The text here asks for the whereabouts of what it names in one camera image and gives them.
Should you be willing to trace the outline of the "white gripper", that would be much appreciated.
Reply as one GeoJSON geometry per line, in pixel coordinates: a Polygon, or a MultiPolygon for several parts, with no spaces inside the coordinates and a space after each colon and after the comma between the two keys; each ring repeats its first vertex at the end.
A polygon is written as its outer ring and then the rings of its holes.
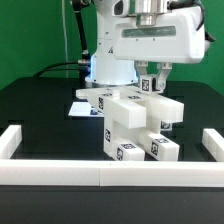
{"type": "Polygon", "coordinates": [[[133,60],[138,83],[148,87],[148,62],[157,64],[156,89],[163,92],[171,63],[199,63],[206,51],[204,8],[194,1],[119,0],[113,5],[117,19],[114,55],[133,60]]]}

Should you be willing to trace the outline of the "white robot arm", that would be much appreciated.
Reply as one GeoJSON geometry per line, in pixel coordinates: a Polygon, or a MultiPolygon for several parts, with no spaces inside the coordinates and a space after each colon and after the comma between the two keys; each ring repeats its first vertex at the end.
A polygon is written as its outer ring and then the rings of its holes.
{"type": "Polygon", "coordinates": [[[93,0],[97,49],[86,79],[165,89],[174,64],[199,63],[206,51],[200,0],[93,0]]]}

